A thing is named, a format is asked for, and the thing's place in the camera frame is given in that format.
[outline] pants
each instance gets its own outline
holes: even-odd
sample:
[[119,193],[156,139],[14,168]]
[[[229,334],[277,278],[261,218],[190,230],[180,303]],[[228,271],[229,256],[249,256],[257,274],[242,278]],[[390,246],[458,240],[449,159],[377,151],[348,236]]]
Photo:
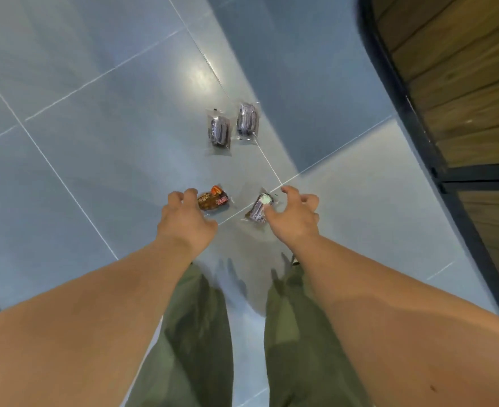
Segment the pants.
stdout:
[[[268,292],[270,407],[372,406],[300,265]],[[178,282],[127,407],[231,407],[234,368],[226,302],[195,265]]]

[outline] forearm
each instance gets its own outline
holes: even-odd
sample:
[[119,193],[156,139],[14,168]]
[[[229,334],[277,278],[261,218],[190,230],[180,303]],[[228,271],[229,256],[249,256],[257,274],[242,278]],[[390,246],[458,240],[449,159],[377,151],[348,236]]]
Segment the forearm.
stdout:
[[320,236],[292,249],[376,405],[499,405],[499,317]]
[[1,312],[0,405],[119,405],[190,260],[155,241]]

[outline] hand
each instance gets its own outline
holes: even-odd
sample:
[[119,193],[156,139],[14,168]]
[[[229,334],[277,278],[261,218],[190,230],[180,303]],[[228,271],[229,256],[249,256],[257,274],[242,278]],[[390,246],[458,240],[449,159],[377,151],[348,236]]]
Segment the hand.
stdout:
[[319,197],[314,194],[300,195],[300,192],[290,185],[284,185],[281,191],[287,194],[285,211],[278,213],[270,205],[265,205],[265,217],[276,237],[293,251],[297,243],[319,235],[319,214],[315,213]]
[[163,207],[157,225],[157,241],[180,241],[197,258],[211,243],[217,232],[217,221],[205,220],[197,202],[194,188],[169,194],[169,203]]

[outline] floor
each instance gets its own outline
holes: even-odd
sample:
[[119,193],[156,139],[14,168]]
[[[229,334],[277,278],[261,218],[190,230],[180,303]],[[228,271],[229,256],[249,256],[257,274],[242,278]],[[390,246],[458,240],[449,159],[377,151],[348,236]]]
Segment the floor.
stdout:
[[[258,101],[255,144],[206,110]],[[498,313],[362,46],[355,0],[0,0],[0,309],[143,246],[173,190],[234,202],[199,257],[229,301],[233,406],[267,405],[261,188],[321,198],[321,233]]]

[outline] packaged snack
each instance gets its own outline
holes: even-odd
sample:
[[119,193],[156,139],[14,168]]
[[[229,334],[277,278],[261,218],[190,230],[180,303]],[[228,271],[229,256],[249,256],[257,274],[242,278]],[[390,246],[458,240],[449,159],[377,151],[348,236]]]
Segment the packaged snack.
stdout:
[[267,192],[262,192],[253,204],[253,207],[250,211],[246,213],[246,218],[251,221],[255,221],[258,223],[265,223],[265,205],[273,205],[274,198]]
[[252,139],[257,136],[259,127],[259,112],[255,105],[241,102],[239,104],[236,130],[241,139]]
[[230,149],[230,120],[217,109],[208,113],[208,138],[217,147]]
[[205,192],[198,197],[198,206],[201,210],[215,210],[226,205],[229,202],[229,197],[219,185],[214,185],[210,192]]

